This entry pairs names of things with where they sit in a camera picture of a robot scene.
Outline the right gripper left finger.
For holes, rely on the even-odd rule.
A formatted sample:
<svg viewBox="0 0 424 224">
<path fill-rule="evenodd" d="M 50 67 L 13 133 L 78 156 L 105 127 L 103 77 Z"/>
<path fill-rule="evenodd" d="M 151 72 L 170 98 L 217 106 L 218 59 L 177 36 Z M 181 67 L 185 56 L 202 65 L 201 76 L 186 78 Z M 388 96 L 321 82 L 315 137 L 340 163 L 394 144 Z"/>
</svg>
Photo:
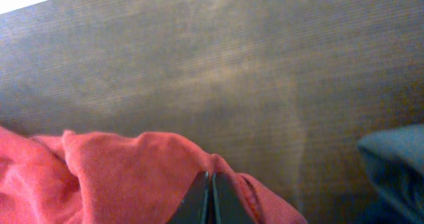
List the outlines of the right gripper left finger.
<svg viewBox="0 0 424 224">
<path fill-rule="evenodd" d="M 206 224 L 208 208 L 209 173 L 199 172 L 167 224 Z"/>
</svg>

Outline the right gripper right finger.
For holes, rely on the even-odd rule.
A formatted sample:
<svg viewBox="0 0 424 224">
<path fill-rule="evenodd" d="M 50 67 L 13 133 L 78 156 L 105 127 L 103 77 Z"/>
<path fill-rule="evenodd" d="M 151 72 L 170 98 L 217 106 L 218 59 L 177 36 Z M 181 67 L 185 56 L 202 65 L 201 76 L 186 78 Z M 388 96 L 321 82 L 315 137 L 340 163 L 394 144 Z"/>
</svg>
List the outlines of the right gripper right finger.
<svg viewBox="0 0 424 224">
<path fill-rule="evenodd" d="M 255 224 L 243 207 L 233 183 L 226 174 L 214 173 L 212 194 L 214 224 Z"/>
</svg>

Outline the orange t-shirt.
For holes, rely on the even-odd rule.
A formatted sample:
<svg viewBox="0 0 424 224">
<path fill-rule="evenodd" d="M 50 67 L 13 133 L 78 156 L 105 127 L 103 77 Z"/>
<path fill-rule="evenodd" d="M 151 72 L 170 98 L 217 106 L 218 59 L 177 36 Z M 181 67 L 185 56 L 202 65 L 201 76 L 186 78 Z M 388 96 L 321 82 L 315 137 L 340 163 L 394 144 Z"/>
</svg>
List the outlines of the orange t-shirt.
<svg viewBox="0 0 424 224">
<path fill-rule="evenodd" d="M 255 223 L 304 223 L 284 199 L 173 133 L 22 137 L 1 129 L 2 223 L 165 223 L 197 173 L 226 174 Z"/>
</svg>

